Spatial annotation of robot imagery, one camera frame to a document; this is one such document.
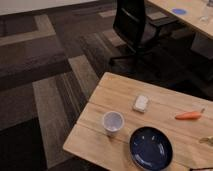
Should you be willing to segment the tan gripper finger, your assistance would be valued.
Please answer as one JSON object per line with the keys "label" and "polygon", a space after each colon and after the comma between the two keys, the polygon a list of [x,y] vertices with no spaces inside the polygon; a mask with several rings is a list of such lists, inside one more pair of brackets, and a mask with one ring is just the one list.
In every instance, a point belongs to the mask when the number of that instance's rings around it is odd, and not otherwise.
{"label": "tan gripper finger", "polygon": [[207,143],[213,145],[213,136],[203,137],[199,140],[200,143]]}

